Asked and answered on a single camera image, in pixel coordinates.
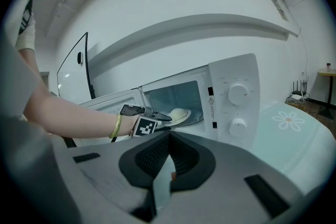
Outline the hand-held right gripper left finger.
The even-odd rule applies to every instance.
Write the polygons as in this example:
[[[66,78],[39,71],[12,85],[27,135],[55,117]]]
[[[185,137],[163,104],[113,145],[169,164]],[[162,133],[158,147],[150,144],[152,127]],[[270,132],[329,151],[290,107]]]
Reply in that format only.
[[[69,153],[108,202],[151,221],[169,203],[169,136],[154,133],[116,143],[74,147]]]

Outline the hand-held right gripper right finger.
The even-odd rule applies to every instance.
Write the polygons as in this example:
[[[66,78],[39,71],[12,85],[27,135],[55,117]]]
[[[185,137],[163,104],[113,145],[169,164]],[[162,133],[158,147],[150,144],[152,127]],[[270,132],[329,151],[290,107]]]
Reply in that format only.
[[[198,188],[171,194],[155,223],[295,223],[307,201],[285,175],[237,146],[171,132],[203,146],[215,168]]]

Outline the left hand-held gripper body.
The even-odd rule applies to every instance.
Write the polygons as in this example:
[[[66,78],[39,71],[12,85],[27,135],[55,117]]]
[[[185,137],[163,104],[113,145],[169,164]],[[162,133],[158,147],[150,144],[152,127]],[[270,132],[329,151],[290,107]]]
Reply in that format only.
[[[152,134],[155,131],[159,114],[151,107],[144,107],[135,104],[125,103],[120,114],[124,116],[138,116],[137,121],[132,129],[131,136],[144,136]]]

